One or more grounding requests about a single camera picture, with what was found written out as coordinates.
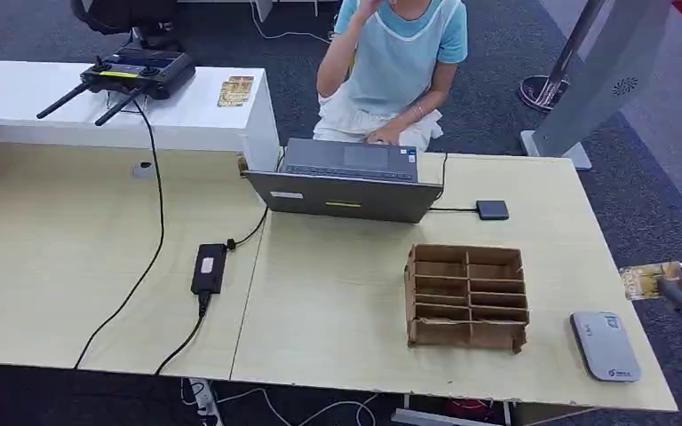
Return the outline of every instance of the gray carpet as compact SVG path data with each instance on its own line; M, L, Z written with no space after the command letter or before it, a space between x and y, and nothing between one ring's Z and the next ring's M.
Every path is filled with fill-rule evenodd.
M547 70L563 43L562 34L536 0L467 1L467 8L471 54L459 68L452 95L441 109L446 135L431 148L521 155L517 135L534 128L542 116L524 107L515 89L523 77ZM324 44L309 37L263 40L252 26L246 4L185 4L180 9L178 34L202 65L264 67L281 139L312 134L317 120L314 75ZM323 11L314 20L310 4L277 4L265 31L322 35L331 15L331 11ZM71 16L66 0L0 0L0 59L88 61L124 40L124 36L92 33ZM595 169L580 176L616 263L682 260L682 197L625 119L615 115L593 132L585 145ZM682 318L660 301L636 306L681 413L602 410L558 424L682 425ZM180 404L168 406L167 401L178 398L175 381L161 384L160 395L151 396L139 391L151 387L143 383L145 377L78 375L0 367L0 424L185 424L191 419L191 412L182 411ZM225 396L244 386L217 383L216 389ZM98 395L57 399L78 390L118 394L122 389L137 393L111 402ZM364 393L333 390L277 387L271 392L293 422L336 398L366 398ZM149 400L148 407L144 399ZM399 401L385 396L374 402L378 424L387 424L387 416ZM229 425L279 424L259 397L229 404L224 407ZM438 411L443 400L421 398L417 404ZM354 424L353 412L352 408L339 408L313 424Z

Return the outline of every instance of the laptop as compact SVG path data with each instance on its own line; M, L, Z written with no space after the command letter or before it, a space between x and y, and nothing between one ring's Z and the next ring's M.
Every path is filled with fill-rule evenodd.
M292 138L280 171L246 171L273 211L418 223L441 185L420 184L416 149Z

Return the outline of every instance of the person's hand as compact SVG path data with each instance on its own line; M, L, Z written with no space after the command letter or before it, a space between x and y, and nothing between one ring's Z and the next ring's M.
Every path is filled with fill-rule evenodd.
M402 131L403 129L388 123L380 129L370 133L367 136L367 142L370 144L398 145L399 135Z
M360 4L357 6L357 11L354 14L366 21L377 11L380 3L381 0L360 0Z

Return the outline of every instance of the laptop keyboard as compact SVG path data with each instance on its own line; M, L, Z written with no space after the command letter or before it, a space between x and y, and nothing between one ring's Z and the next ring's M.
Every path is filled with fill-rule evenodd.
M412 180L414 177L405 173L391 173L383 171L369 171L369 170L343 170L343 169L329 169L324 167L310 167L310 166L288 166L287 173L296 173L298 175L312 175L312 176L330 176L334 178L377 178L377 179L397 179L397 180Z

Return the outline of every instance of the white label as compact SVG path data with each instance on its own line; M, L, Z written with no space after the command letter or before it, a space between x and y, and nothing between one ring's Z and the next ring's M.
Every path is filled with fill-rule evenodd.
M301 193L280 193L278 191L271 191L271 195L276 198L296 198L297 200L305 198Z
M200 266L201 273L211 273L213 272L213 258L205 257L202 260L202 265Z

